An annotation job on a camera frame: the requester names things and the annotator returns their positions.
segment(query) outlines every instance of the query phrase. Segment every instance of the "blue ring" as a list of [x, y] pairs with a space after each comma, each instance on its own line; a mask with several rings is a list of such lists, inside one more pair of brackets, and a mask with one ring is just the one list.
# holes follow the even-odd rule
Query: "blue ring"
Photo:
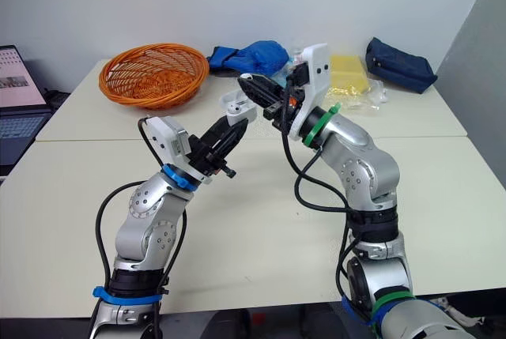
[[103, 286], [97, 286], [93, 289], [93, 296], [103, 299], [111, 305], [148, 305], [161, 301], [162, 295], [138, 297], [138, 298], [119, 298], [113, 297], [107, 293]]
[[196, 191], [197, 190], [197, 187], [195, 185], [193, 185], [192, 183], [190, 183], [190, 181], [188, 181], [184, 177], [176, 174], [171, 169], [171, 167], [169, 167], [167, 164], [164, 165], [161, 169], [162, 169], [162, 171], [166, 175], [168, 175], [171, 179], [173, 179], [174, 181], [176, 181], [177, 186], [179, 186], [179, 187], [181, 187], [183, 189], [189, 190], [189, 191]]

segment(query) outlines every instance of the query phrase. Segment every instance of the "dark blue bag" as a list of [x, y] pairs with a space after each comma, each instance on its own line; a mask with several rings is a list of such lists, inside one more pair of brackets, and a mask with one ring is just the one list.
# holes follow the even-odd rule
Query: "dark blue bag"
[[369, 73], [420, 94], [437, 80], [426, 58], [407, 54], [376, 37], [367, 46], [365, 63]]

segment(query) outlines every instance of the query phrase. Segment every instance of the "laptop keyboard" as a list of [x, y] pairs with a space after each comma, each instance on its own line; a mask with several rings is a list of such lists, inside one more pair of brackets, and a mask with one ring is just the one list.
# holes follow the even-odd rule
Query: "laptop keyboard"
[[30, 137], [43, 119], [43, 116], [0, 119], [0, 139]]

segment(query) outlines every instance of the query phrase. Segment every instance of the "laptop screen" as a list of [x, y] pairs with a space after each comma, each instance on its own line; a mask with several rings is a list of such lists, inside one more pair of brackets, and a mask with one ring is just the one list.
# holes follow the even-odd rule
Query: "laptop screen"
[[0, 48], [0, 107], [45, 103], [16, 48]]

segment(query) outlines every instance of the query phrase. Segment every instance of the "gray wall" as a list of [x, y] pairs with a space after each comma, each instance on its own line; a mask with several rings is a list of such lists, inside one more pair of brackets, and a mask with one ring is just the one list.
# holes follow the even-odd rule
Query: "gray wall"
[[506, 187], [506, 0], [476, 1], [438, 74], [437, 89]]

